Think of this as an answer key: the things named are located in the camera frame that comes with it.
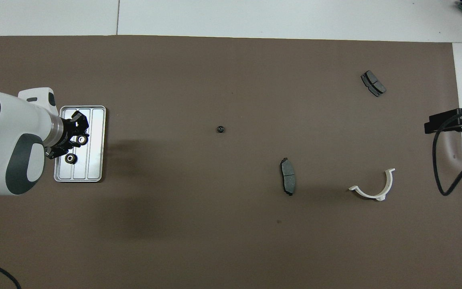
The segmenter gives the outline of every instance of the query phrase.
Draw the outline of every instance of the brown tabletop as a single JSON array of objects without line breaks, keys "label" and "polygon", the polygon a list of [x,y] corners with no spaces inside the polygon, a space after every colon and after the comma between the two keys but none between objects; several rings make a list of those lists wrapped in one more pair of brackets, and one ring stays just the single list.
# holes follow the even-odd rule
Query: brown tabletop
[{"label": "brown tabletop", "polygon": [[[462,182],[440,195],[424,134],[458,107],[449,43],[0,37],[0,92],[42,86],[106,106],[104,177],[57,183],[48,161],[0,196],[0,266],[24,289],[462,288]],[[448,185],[460,134],[438,155]],[[348,190],[390,168],[385,201]]]}]

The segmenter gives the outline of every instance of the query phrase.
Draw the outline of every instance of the curved white clip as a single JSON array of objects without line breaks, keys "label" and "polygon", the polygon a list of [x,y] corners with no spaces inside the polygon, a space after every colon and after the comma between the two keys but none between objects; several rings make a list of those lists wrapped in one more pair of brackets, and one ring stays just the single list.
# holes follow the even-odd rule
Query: curved white clip
[{"label": "curved white clip", "polygon": [[367,194],[363,193],[363,191],[361,191],[361,189],[357,185],[353,185],[352,187],[349,188],[349,190],[351,190],[351,191],[355,190],[361,196],[367,197],[369,199],[377,199],[378,201],[384,201],[386,199],[386,194],[390,191],[391,185],[393,183],[392,172],[394,170],[395,169],[385,170],[385,173],[386,173],[386,185],[385,185],[385,188],[377,195],[374,195],[374,196],[367,195]]}]

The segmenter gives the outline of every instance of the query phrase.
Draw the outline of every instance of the silver metal tray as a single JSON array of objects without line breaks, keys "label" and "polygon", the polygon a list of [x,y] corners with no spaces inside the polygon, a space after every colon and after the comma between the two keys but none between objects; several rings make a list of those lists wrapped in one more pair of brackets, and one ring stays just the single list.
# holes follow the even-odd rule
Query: silver metal tray
[{"label": "silver metal tray", "polygon": [[65,157],[55,159],[55,180],[61,182],[96,182],[103,173],[104,133],[106,108],[104,106],[64,106],[60,117],[71,118],[79,110],[88,120],[88,143],[80,148],[73,148],[69,153],[77,156],[73,165],[65,162]]}]

